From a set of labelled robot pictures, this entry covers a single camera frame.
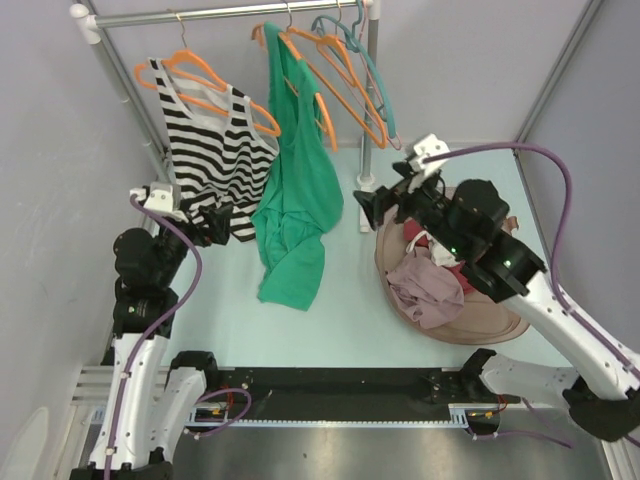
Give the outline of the green tank top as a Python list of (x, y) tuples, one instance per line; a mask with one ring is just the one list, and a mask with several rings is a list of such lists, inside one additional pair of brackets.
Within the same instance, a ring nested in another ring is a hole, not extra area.
[(269, 65), (268, 105), (281, 128), (279, 154), (251, 217), (265, 273), (258, 298), (306, 311), (325, 267), (322, 236), (339, 222), (343, 195), (324, 147), (318, 85), (276, 24), (263, 25)]

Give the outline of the orange hanger front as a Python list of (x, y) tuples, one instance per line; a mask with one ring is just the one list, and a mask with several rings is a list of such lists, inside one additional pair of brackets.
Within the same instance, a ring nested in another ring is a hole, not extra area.
[[(256, 24), (251, 31), (251, 40), (256, 41), (260, 48), (267, 53), (267, 44), (264, 34), (264, 25), (265, 23)], [(291, 40), (289, 33), (292, 32), (292, 29), (287, 27), (282, 33), (279, 34), (280, 39), (289, 49), (291, 55), (297, 60), (302, 61), (307, 68), (312, 72), (314, 77), (318, 79), (317, 69), (308, 61), (308, 59), (297, 49), (293, 41)], [(329, 140), (329, 145), (333, 152), (338, 151), (338, 143), (336, 137), (335, 127), (329, 113), (328, 107), (324, 100), (324, 97), (320, 92), (316, 92), (314, 95), (314, 100), (317, 108), (320, 112), (320, 120), (316, 119), (316, 124), (319, 126), (320, 130), (326, 135)]]

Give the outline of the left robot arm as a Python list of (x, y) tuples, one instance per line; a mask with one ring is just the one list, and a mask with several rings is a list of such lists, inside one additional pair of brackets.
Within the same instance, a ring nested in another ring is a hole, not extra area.
[(156, 235), (129, 229), (114, 242), (113, 365), (104, 420), (87, 465), (73, 479), (170, 479), (177, 444), (195, 405), (221, 387), (208, 351), (178, 353), (161, 394), (154, 388), (175, 315), (195, 293), (203, 260), (174, 212), (130, 198), (155, 220)]

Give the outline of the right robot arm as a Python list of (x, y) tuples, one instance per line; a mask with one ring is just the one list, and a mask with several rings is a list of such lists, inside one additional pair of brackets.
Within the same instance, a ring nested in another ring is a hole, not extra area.
[(386, 220), (415, 220), (462, 261), (462, 274), (480, 293), (519, 315), (569, 361), (553, 368), (479, 349), (464, 364), (463, 393), (517, 396), (565, 409), (590, 435), (615, 442), (639, 427), (639, 379), (633, 361), (604, 344), (595, 321), (578, 321), (580, 308), (552, 288), (544, 261), (502, 228), (508, 204), (492, 182), (465, 180), (451, 196), (439, 176), (416, 189), (404, 177), (394, 186), (353, 195), (374, 229)]

